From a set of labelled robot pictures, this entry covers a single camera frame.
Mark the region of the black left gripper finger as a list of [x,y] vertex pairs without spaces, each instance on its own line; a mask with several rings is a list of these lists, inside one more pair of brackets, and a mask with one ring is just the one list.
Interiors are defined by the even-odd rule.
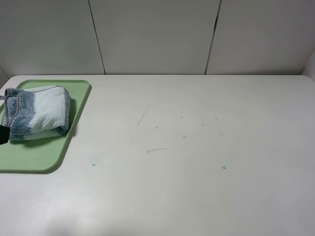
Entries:
[[0,145],[6,144],[9,141],[10,128],[0,125]]

